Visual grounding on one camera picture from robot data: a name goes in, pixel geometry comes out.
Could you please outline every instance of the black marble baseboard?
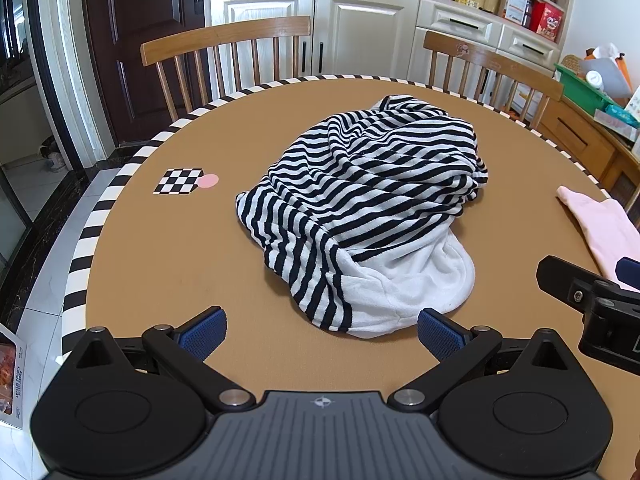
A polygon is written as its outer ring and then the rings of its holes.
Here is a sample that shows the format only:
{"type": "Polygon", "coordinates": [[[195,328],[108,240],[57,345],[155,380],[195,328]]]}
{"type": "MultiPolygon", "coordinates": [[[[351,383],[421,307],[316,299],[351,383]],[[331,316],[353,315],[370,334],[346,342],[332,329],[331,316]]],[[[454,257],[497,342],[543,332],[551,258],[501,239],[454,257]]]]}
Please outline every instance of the black marble baseboard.
{"type": "Polygon", "coordinates": [[[91,181],[101,170],[124,166],[138,149],[139,146],[117,148],[108,160],[101,160],[92,168],[70,171],[56,187],[21,241],[0,286],[0,323],[9,330],[18,330],[40,269],[91,181]]]}

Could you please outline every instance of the black and white striped shirt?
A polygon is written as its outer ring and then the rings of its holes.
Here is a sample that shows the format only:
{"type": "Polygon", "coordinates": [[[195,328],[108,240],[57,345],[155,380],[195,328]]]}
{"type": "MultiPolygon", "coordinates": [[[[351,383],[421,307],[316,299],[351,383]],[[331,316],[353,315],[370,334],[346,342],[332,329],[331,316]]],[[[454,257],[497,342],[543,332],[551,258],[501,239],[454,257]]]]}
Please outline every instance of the black and white striped shirt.
{"type": "Polygon", "coordinates": [[[449,226],[487,175],[471,124],[387,96],[302,134],[236,209],[314,325],[369,338],[466,300],[473,263],[449,226]]]}

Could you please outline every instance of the chair backrest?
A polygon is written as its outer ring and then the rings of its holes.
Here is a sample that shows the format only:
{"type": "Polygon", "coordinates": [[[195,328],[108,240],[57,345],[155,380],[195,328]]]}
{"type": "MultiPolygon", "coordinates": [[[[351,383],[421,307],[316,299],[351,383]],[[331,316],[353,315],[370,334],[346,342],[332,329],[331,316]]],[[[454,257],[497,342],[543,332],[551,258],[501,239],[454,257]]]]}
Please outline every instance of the chair backrest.
{"type": "Polygon", "coordinates": [[[198,87],[200,89],[200,98],[202,103],[208,103],[207,88],[202,71],[202,60],[200,59],[200,50],[203,48],[213,47],[213,59],[216,66],[216,79],[218,83],[218,92],[220,97],[224,97],[225,83],[222,77],[222,63],[220,62],[220,45],[231,44],[231,56],[233,62],[234,80],[236,90],[241,89],[240,83],[240,66],[238,61],[238,42],[251,41],[251,54],[254,68],[254,84],[260,84],[260,66],[258,65],[258,46],[257,41],[261,38],[273,38],[273,79],[280,79],[280,40],[279,38],[289,36],[293,37],[293,76],[298,76],[298,51],[300,36],[308,36],[311,34],[311,18],[309,16],[289,16],[286,18],[266,18],[263,20],[249,20],[246,22],[225,23],[224,25],[215,25],[213,27],[197,28],[195,30],[187,30],[179,34],[173,34],[158,40],[147,41],[140,45],[140,55],[142,56],[142,64],[149,66],[156,64],[160,85],[164,100],[169,108],[169,114],[172,121],[178,119],[175,111],[174,100],[171,97],[169,83],[164,73],[162,62],[171,57],[174,58],[175,70],[178,75],[178,83],[180,85],[180,93],[184,100],[184,106],[187,112],[193,111],[191,106],[191,98],[187,86],[187,79],[184,74],[182,65],[182,55],[193,52],[195,60],[196,74],[198,77],[198,87]]]}
{"type": "Polygon", "coordinates": [[[489,102],[491,106],[495,107],[496,101],[498,99],[498,92],[500,91],[500,83],[502,82],[502,78],[506,76],[510,79],[513,79],[509,97],[503,107],[505,112],[508,112],[511,109],[511,104],[513,103],[513,98],[515,97],[518,83],[523,83],[526,86],[530,87],[531,90],[529,91],[529,95],[527,96],[527,101],[525,102],[525,105],[522,108],[522,113],[520,114],[521,121],[524,121],[529,111],[529,107],[531,106],[531,102],[533,101],[535,92],[541,92],[542,99],[540,100],[538,110],[536,111],[536,114],[531,121],[532,128],[537,128],[538,124],[540,124],[540,119],[542,118],[542,114],[545,111],[549,99],[559,101],[562,97],[562,90],[564,87],[555,79],[546,76],[538,72],[537,70],[533,70],[528,66],[524,66],[521,63],[514,61],[513,59],[500,56],[495,52],[491,52],[485,48],[482,48],[481,46],[477,46],[464,40],[459,40],[457,38],[452,38],[450,36],[444,36],[442,34],[429,31],[424,37],[424,47],[433,52],[433,55],[431,56],[429,85],[433,85],[435,78],[436,63],[438,59],[436,53],[441,52],[448,55],[447,68],[444,75],[444,91],[449,91],[451,69],[453,66],[453,60],[455,58],[462,59],[465,62],[465,66],[462,71],[462,78],[460,79],[460,86],[458,87],[458,93],[460,95],[464,95],[466,80],[469,74],[469,67],[472,63],[482,67],[482,70],[480,71],[480,77],[478,78],[478,84],[476,85],[474,99],[478,99],[480,97],[482,85],[484,84],[484,80],[487,74],[490,71],[494,71],[496,73],[494,88],[492,90],[492,97],[491,101],[489,102]]]}

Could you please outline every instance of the black and white striped table edge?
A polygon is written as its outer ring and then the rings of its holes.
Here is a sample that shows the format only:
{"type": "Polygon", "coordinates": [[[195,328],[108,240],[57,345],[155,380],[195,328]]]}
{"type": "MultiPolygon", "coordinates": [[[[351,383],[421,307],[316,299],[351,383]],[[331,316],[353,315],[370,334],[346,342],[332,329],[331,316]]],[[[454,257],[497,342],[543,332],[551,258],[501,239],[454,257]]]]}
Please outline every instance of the black and white striped table edge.
{"type": "MultiPolygon", "coordinates": [[[[133,174],[136,173],[138,168],[142,165],[143,162],[156,150],[159,146],[161,146],[167,139],[180,131],[181,128],[191,123],[191,121],[196,120],[198,117],[204,115],[205,113],[215,110],[216,108],[220,108],[222,105],[225,105],[228,102],[235,101],[245,95],[255,94],[265,89],[275,88],[278,86],[284,86],[287,84],[306,82],[306,81],[315,81],[315,80],[325,80],[325,79],[375,79],[381,81],[391,81],[396,83],[402,83],[412,86],[418,86],[421,88],[430,88],[432,90],[438,92],[444,92],[441,88],[430,86],[424,83],[418,83],[413,81],[407,81],[405,79],[396,79],[392,77],[382,77],[382,76],[365,76],[365,75],[319,75],[319,76],[306,76],[306,77],[297,77],[284,79],[280,81],[273,81],[270,83],[261,84],[258,86],[253,86],[251,88],[243,89],[241,91],[235,92],[231,95],[225,96],[221,99],[213,101],[207,105],[204,105],[197,110],[194,110],[190,114],[188,114],[185,118],[178,119],[175,123],[171,124],[167,129],[158,133],[153,139],[151,139],[145,146],[140,148],[138,152],[131,157],[129,162],[125,164],[118,174],[113,178],[111,183],[108,185],[107,189],[100,196],[100,200],[94,206],[94,209],[89,214],[89,218],[87,219],[84,228],[82,229],[80,238],[78,243],[76,244],[76,250],[74,251],[73,259],[71,261],[69,274],[66,280],[66,289],[65,289],[65,299],[63,303],[62,310],[62,353],[64,356],[69,354],[74,348],[76,342],[82,337],[84,332],[86,331],[86,294],[87,287],[89,283],[89,273],[91,271],[91,264],[95,254],[95,248],[98,243],[98,238],[100,236],[100,232],[109,216],[111,208],[119,197],[122,189],[127,184],[127,182],[131,179],[133,174]]],[[[469,97],[462,97],[460,94],[452,91],[447,91],[444,93],[448,93],[455,97],[466,99],[467,101],[471,101],[479,106],[487,108],[488,110],[494,111],[503,117],[514,121],[519,124],[523,128],[529,130],[532,134],[546,142],[549,146],[562,153],[568,160],[570,160],[576,168],[578,168],[581,172],[583,172],[598,188],[601,190],[603,195],[606,198],[610,198],[609,193],[602,187],[602,185],[597,181],[597,179],[591,175],[587,169],[580,164],[577,160],[575,160],[569,153],[562,150],[556,143],[552,140],[547,139],[542,134],[537,132],[536,130],[526,126],[523,122],[512,118],[509,114],[498,110],[492,106],[487,104],[482,104],[476,101],[475,99],[469,97]]]]}

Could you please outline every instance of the round table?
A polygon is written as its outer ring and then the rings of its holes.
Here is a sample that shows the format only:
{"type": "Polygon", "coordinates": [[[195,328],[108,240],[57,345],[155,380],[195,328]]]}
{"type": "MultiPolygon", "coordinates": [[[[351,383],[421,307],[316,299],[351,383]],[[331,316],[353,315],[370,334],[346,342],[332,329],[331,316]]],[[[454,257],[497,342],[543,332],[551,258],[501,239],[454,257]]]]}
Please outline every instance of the round table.
{"type": "Polygon", "coordinates": [[[386,398],[433,367],[415,327],[361,340],[312,326],[236,217],[236,194],[253,187],[299,134],[388,94],[412,94],[472,123],[489,171],[486,188],[452,225],[476,266],[474,290],[452,318],[513,338],[557,330],[613,416],[599,471],[628,478],[638,451],[640,378],[580,354],[580,314],[542,293],[535,279],[548,254],[597,272],[556,189],[596,200],[603,192],[567,154],[506,114],[421,84],[353,76],[274,82],[216,101],[161,132],[122,168],[87,222],[67,285],[63,351],[86,326],[139,336],[216,304],[226,311],[228,332],[206,362],[258,399],[268,389],[380,390],[386,398]],[[175,168],[220,180],[189,194],[154,194],[175,168]]]}

